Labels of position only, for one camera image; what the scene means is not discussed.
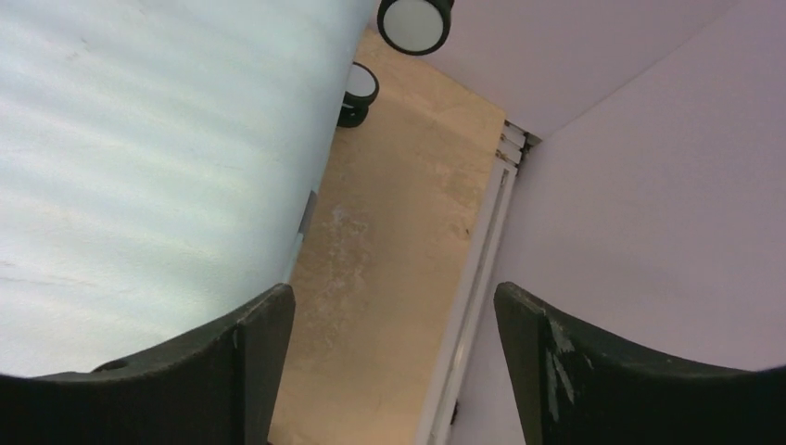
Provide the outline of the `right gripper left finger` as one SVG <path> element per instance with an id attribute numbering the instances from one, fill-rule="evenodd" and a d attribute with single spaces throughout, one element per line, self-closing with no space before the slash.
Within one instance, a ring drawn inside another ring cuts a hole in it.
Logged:
<path id="1" fill-rule="evenodd" d="M 89 373 L 1 378 L 5 444 L 265 444 L 296 300 L 278 284 Z"/>

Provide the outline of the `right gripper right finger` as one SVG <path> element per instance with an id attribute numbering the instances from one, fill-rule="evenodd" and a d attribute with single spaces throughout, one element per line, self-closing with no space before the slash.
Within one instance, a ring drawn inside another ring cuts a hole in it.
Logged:
<path id="1" fill-rule="evenodd" d="M 529 444 L 781 444 L 785 370 L 644 347 L 506 282 L 494 310 Z"/>

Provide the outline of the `light blue suitcase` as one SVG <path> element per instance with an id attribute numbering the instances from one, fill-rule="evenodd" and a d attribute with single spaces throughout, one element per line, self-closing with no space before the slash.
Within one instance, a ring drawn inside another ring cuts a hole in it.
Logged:
<path id="1" fill-rule="evenodd" d="M 85 372 L 288 281 L 361 35 L 413 1 L 5 1 L 1 371 Z M 415 39 L 422 45 L 414 47 Z"/>

